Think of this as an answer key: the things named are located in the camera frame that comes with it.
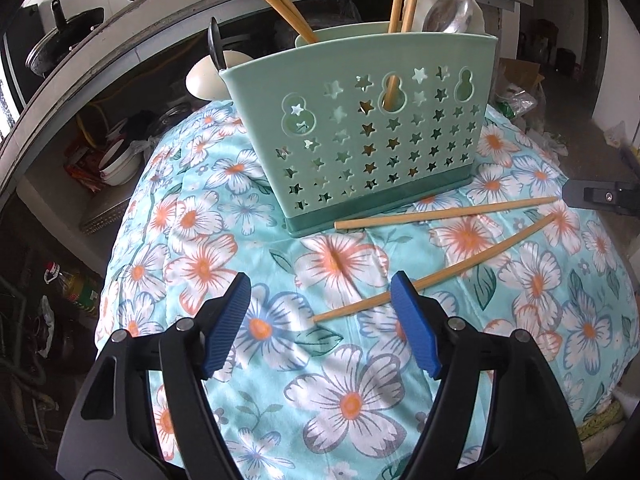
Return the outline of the wooden chopstick five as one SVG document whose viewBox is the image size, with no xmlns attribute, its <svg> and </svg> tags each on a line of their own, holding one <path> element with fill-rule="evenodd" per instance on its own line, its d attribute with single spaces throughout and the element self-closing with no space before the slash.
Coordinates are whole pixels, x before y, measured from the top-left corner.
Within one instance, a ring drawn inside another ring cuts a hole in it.
<svg viewBox="0 0 640 480">
<path fill-rule="evenodd" d="M 494 203 L 478 206 L 449 208 L 434 211 L 412 212 L 411 214 L 386 214 L 369 218 L 352 220 L 341 220 L 334 223 L 336 230 L 353 230 L 373 228 L 374 226 L 394 226 L 395 224 L 406 224 L 420 221 L 445 220 L 451 218 L 461 218 L 466 216 L 477 216 L 478 214 L 490 214 L 513 209 L 523 209 L 533 206 L 552 204 L 559 200 L 559 197 L 538 197 L 526 198 L 526 200 L 511 200 L 510 202 Z"/>
</svg>

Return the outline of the stacked white bowls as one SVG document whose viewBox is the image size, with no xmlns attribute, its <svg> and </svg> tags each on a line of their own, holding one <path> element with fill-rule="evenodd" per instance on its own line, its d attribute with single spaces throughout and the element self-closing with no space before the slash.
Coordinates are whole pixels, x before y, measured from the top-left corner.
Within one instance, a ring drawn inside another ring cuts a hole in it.
<svg viewBox="0 0 640 480">
<path fill-rule="evenodd" d="M 118 139 L 99 162 L 102 182 L 114 188 L 129 182 L 142 166 L 143 144 L 141 141 Z"/>
</svg>

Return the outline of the floral blue quilt cloth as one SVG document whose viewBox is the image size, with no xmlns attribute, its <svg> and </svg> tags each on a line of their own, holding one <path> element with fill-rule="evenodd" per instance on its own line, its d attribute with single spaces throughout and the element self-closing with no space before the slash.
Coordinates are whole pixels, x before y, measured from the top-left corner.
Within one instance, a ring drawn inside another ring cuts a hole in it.
<svg viewBox="0 0 640 480">
<path fill-rule="evenodd" d="M 142 171 L 106 269 L 94 340 L 166 330 L 245 273 L 250 306 L 205 384 L 240 473 L 396 479 L 438 382 L 416 365 L 393 307 L 364 302 L 397 272 L 425 278 L 524 233 L 427 296 L 477 330 L 526 330 L 584 424 L 608 407 L 638 356 L 639 313 L 602 221 L 560 199 L 565 180 L 548 153 L 488 110 L 470 184 L 408 211 L 526 198 L 532 208 L 295 238 L 234 107 L 210 103 L 168 131 Z"/>
</svg>

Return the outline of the metal spoon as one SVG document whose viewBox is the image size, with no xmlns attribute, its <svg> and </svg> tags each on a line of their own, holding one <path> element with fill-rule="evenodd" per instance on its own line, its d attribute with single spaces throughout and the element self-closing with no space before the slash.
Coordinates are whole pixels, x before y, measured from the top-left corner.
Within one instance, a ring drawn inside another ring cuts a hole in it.
<svg viewBox="0 0 640 480">
<path fill-rule="evenodd" d="M 424 18 L 424 32 L 464 34 L 474 16 L 473 0 L 436 0 Z"/>
</svg>

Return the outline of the black wok pan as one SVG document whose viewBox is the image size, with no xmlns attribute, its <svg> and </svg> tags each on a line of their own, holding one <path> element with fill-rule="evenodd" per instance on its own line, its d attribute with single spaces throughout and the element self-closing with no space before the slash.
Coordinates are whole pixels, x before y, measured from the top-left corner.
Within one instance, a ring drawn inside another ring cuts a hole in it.
<svg viewBox="0 0 640 480">
<path fill-rule="evenodd" d="M 55 28 L 38 41 L 27 55 L 25 66 L 36 76 L 47 78 L 66 55 L 104 22 L 100 6 L 66 18 L 60 0 L 52 0 Z"/>
</svg>

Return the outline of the cardboard box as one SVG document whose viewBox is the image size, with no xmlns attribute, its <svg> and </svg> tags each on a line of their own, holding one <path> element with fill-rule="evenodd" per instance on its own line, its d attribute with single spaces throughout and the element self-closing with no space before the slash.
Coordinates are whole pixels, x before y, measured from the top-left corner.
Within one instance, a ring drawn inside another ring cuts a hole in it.
<svg viewBox="0 0 640 480">
<path fill-rule="evenodd" d="M 506 80 L 523 90 L 533 90 L 537 84 L 544 81 L 544 75 L 541 73 L 538 63 L 500 58 L 500 66 Z"/>
</svg>

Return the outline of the wooden chopstick six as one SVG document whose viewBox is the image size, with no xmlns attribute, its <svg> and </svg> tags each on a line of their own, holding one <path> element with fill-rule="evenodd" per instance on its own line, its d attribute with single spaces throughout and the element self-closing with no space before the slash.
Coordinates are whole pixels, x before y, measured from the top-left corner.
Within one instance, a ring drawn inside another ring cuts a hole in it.
<svg viewBox="0 0 640 480">
<path fill-rule="evenodd" d="M 427 289 L 444 281 L 448 281 L 450 280 L 450 278 L 455 278 L 465 271 L 474 268 L 474 266 L 478 266 L 479 264 L 484 263 L 490 259 L 497 258 L 508 249 L 517 244 L 520 244 L 521 242 L 524 242 L 524 240 L 527 240 L 537 232 L 542 231 L 546 226 L 551 224 L 557 216 L 557 214 L 547 214 L 546 216 L 544 216 L 544 218 L 537 220 L 528 228 L 524 229 L 521 232 L 518 232 L 518 234 L 514 234 L 506 240 L 492 245 L 482 252 L 479 252 L 478 254 L 470 258 L 453 264 L 452 266 L 447 266 L 445 269 L 424 276 L 424 278 L 419 278 L 418 280 L 413 282 L 413 286 L 417 290 Z M 388 304 L 389 302 L 390 292 L 382 292 L 382 294 L 360 300 L 358 302 L 355 302 L 354 304 L 349 304 L 348 306 L 340 307 L 335 310 L 315 315 L 312 319 L 315 323 L 320 323 L 324 321 L 334 320 L 334 318 L 344 318 L 344 316 L 349 316 L 364 310 L 376 308 L 382 306 L 383 304 Z"/>
</svg>

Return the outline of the green plastic utensil holder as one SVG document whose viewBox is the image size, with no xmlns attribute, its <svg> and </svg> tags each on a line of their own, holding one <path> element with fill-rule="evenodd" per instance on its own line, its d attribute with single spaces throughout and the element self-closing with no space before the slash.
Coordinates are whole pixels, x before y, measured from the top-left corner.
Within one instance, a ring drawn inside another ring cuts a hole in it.
<svg viewBox="0 0 640 480">
<path fill-rule="evenodd" d="M 496 47 L 488 34 L 360 23 L 223 70 L 288 232 L 468 184 Z"/>
</svg>

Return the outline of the beige soup spoon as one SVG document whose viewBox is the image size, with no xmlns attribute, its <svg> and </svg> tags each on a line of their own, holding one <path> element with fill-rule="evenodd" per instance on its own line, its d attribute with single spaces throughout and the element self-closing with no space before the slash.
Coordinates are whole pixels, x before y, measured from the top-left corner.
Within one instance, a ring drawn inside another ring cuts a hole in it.
<svg viewBox="0 0 640 480">
<path fill-rule="evenodd" d="M 209 56 L 196 62 L 186 74 L 186 90 L 203 101 L 230 100 L 230 93 Z"/>
</svg>

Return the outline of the dark ladle spoon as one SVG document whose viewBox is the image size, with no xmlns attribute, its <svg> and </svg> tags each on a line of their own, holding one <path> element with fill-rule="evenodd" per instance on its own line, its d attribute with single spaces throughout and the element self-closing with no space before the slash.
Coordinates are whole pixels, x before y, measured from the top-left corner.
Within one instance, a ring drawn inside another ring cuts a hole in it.
<svg viewBox="0 0 640 480">
<path fill-rule="evenodd" d="M 227 68 L 227 62 L 224 57 L 218 22 L 214 16 L 210 19 L 207 29 L 207 47 L 209 57 L 216 70 L 218 70 L 218 72 L 225 70 Z"/>
</svg>

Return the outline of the wooden chopstick three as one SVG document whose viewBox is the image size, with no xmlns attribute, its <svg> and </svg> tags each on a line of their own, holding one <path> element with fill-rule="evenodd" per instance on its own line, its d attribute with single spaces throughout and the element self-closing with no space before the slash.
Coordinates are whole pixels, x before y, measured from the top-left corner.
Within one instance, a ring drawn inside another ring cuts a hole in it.
<svg viewBox="0 0 640 480">
<path fill-rule="evenodd" d="M 388 27 L 387 27 L 387 32 L 389 34 L 394 34 L 395 32 L 398 32 L 403 4 L 404 4 L 404 0 L 393 0 L 392 12 L 390 12 L 390 21 L 388 22 Z M 386 91 L 383 99 L 383 108 L 388 112 L 390 112 L 394 107 L 396 89 L 397 89 L 397 77 L 392 75 L 390 76 L 390 78 L 388 78 L 388 81 L 386 84 Z"/>
</svg>

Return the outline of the cooking oil bottle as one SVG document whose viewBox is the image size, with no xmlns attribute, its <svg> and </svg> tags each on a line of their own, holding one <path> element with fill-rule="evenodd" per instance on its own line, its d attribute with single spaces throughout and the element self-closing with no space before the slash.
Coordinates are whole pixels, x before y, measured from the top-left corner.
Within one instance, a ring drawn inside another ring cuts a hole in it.
<svg viewBox="0 0 640 480">
<path fill-rule="evenodd" d="M 79 310 L 93 316 L 98 314 L 99 286 L 86 274 L 65 270 L 59 263 L 50 261 L 44 270 L 43 281 Z"/>
</svg>

